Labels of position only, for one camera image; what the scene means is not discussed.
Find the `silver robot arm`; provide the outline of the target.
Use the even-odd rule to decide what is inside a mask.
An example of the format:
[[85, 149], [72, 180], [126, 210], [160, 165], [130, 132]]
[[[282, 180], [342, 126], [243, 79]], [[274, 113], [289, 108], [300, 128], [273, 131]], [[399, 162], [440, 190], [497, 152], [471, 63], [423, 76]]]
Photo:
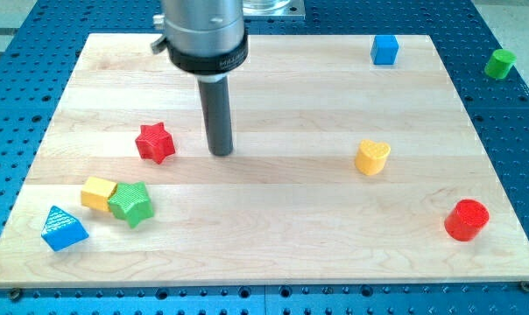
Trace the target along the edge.
[[225, 74], [248, 56], [242, 0], [161, 0], [154, 24], [162, 35], [154, 54], [168, 52], [179, 69], [195, 75]]

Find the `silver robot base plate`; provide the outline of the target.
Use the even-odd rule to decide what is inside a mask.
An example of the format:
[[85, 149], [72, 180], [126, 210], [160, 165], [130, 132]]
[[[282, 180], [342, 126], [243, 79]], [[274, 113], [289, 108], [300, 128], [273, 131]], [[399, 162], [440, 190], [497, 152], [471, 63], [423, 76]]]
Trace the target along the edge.
[[243, 0], [246, 18], [258, 20], [295, 20], [306, 18], [304, 0]]

